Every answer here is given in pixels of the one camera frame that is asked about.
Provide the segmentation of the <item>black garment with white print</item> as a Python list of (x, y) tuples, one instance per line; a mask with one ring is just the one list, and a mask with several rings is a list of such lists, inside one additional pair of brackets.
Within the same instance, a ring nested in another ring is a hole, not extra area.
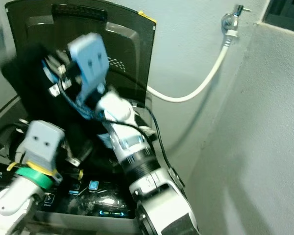
[(22, 99), (31, 119), (41, 119), (64, 130), (68, 145), (78, 150), (87, 144), (87, 157), (94, 159), (114, 158), (100, 134), (106, 134), (102, 123), (85, 119), (71, 107), (62, 95), (53, 96), (50, 88), (55, 85), (43, 70), (43, 60), (51, 50), (40, 43), (32, 43), (14, 56), (0, 63), (4, 78)]

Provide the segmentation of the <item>grey top-load washing machine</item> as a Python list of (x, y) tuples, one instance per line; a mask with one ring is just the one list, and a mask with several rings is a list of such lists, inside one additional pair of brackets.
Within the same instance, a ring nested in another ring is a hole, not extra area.
[(20, 235), (31, 219), (46, 219), (51, 213), (125, 221), (134, 215), (129, 196), (122, 194), (114, 182), (87, 178), (63, 184), (48, 175), (54, 184), (44, 190), (15, 174), (21, 167), (28, 167), (24, 160), (0, 171), (0, 235)]

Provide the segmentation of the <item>green wrist band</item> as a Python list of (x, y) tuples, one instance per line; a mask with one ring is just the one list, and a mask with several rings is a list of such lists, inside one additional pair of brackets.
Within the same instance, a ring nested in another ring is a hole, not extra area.
[(54, 184), (53, 179), (51, 179), (48, 175), (42, 174), (41, 172), (29, 167), (21, 167), (16, 170), (15, 174), (32, 181), (35, 185), (44, 190), (50, 189)]

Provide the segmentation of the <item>dark tinted washer lid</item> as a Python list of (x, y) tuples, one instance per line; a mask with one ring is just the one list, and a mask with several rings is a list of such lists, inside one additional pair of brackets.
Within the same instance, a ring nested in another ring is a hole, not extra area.
[(107, 0), (15, 0), (4, 5), (16, 51), (41, 44), (67, 51), (78, 36), (102, 37), (110, 68), (106, 81), (120, 96), (145, 101), (156, 23), (138, 11)]

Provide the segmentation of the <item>yellow lid sticker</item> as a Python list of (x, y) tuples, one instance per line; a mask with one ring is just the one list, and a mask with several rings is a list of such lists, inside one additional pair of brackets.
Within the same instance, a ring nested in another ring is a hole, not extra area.
[(138, 11), (138, 14), (144, 18), (147, 18), (148, 20), (150, 20), (151, 22), (153, 22), (154, 24), (157, 23), (157, 20), (148, 16), (144, 11)]

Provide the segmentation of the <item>chrome wall faucet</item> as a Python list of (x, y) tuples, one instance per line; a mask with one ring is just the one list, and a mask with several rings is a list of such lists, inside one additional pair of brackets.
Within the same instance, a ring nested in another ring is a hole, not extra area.
[(228, 31), (238, 31), (240, 16), (243, 12), (250, 12), (251, 9), (243, 5), (236, 4), (231, 13), (225, 14), (221, 18), (221, 28), (227, 33)]

